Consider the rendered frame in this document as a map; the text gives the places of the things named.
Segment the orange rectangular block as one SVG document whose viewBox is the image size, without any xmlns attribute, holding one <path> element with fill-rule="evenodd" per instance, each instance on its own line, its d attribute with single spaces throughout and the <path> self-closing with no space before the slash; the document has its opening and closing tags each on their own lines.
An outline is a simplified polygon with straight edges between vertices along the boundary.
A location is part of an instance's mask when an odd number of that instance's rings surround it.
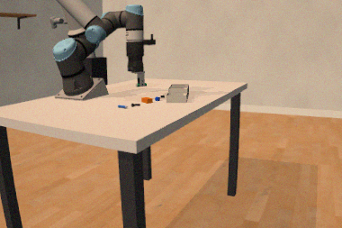
<svg viewBox="0 0 342 228">
<path fill-rule="evenodd" d="M 146 104 L 153 103 L 153 98 L 142 97 L 141 102 L 146 103 Z"/>
</svg>

